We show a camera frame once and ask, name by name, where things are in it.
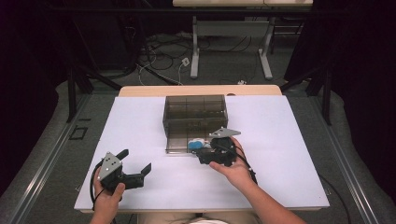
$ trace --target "white desk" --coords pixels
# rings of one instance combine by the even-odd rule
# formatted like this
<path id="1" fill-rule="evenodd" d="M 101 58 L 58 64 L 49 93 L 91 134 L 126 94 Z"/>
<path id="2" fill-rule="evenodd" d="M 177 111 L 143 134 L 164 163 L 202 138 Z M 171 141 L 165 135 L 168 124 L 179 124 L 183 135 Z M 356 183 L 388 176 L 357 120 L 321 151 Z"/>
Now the white desk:
<path id="1" fill-rule="evenodd" d="M 313 0 L 173 0 L 174 7 L 310 7 Z M 268 21 L 198 21 L 192 17 L 191 78 L 198 77 L 198 36 L 258 36 L 264 37 L 259 48 L 262 71 L 266 79 L 273 78 L 267 59 L 269 44 L 275 27 L 275 19 Z"/>
<path id="2" fill-rule="evenodd" d="M 128 148 L 123 159 L 125 174 L 139 173 L 148 163 L 152 171 L 145 178 L 145 187 L 128 189 L 120 202 L 121 212 L 210 212 L 249 210 L 250 204 L 221 174 L 190 156 L 169 156 L 165 153 L 163 130 L 164 96 L 143 96 L 143 89 L 158 90 L 158 95 L 181 94 L 182 87 L 130 87 L 117 97 L 106 127 L 95 150 L 91 168 L 75 204 L 75 209 L 91 212 L 89 181 L 93 166 L 107 151 L 113 154 Z M 271 95 L 226 96 L 231 129 L 242 134 L 247 160 L 257 173 L 259 185 L 289 209 L 320 209 L 329 202 L 318 179 L 313 162 L 285 96 L 274 86 L 253 86 L 250 93 Z M 208 86 L 209 94 L 236 93 L 239 86 Z M 206 87 L 192 86 L 190 94 L 205 93 Z"/>

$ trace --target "beige pants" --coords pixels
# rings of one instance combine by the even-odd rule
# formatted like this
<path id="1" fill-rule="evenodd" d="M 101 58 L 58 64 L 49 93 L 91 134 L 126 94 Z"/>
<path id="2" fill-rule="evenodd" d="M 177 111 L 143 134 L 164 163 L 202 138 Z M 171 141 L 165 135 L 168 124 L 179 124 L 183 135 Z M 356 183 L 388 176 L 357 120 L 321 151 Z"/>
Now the beige pants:
<path id="1" fill-rule="evenodd" d="M 188 224 L 199 220 L 220 220 L 228 224 L 262 224 L 253 212 L 213 212 L 196 217 L 194 213 L 144 213 L 137 224 Z"/>

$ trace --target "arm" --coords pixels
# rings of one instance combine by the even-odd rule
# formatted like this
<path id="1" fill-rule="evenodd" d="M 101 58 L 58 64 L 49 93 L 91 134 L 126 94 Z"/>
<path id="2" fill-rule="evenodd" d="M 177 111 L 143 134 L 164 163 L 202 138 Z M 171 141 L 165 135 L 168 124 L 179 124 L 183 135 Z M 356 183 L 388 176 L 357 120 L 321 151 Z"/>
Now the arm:
<path id="1" fill-rule="evenodd" d="M 102 184 L 98 180 L 100 168 L 96 171 L 93 180 L 93 187 L 95 189 L 96 201 L 94 204 L 93 217 L 91 224 L 109 224 L 117 214 L 119 209 L 119 201 L 122 193 L 125 191 L 125 185 L 119 183 L 116 190 L 111 195 L 111 192 L 104 190 Z"/>
<path id="2" fill-rule="evenodd" d="M 237 147 L 238 154 L 243 155 L 242 146 L 235 138 L 232 137 L 232 140 Z M 241 191 L 263 223 L 305 223 L 256 185 L 250 177 L 248 168 L 240 158 L 237 157 L 235 163 L 230 167 L 213 161 L 209 165 L 225 175 L 230 183 Z"/>

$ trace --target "forearm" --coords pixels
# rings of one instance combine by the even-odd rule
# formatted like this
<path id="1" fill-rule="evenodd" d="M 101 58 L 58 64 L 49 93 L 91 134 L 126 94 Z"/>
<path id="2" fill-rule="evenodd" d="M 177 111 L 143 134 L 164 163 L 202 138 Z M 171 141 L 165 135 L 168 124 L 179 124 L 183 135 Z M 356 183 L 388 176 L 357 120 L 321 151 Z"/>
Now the forearm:
<path id="1" fill-rule="evenodd" d="M 305 223 L 253 181 L 238 189 L 245 195 L 263 223 Z"/>

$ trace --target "person's right hand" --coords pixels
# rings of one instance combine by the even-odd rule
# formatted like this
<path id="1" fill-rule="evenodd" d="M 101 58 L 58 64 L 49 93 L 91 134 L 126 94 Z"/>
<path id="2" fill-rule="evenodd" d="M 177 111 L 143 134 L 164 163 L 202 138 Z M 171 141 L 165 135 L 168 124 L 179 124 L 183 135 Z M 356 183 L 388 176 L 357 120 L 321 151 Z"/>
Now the person's right hand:
<path id="1" fill-rule="evenodd" d="M 245 158 L 241 144 L 234 137 L 231 137 L 231 140 L 236 146 L 236 152 Z M 241 189 L 247 183 L 253 182 L 248 171 L 248 167 L 239 157 L 236 157 L 235 162 L 230 167 L 220 165 L 214 161 L 210 162 L 209 166 L 219 173 L 225 175 L 228 181 L 230 181 L 230 183 L 237 189 Z"/>

